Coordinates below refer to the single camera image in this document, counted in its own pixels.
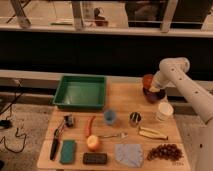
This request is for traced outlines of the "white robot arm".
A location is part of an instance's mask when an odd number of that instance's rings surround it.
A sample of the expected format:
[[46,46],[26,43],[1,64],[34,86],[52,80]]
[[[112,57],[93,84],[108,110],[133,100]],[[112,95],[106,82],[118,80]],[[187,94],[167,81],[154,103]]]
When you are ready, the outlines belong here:
[[171,82],[191,104],[206,124],[200,138],[195,171],[213,171],[213,95],[186,75],[189,68],[190,62],[185,57],[161,60],[149,90],[159,91]]

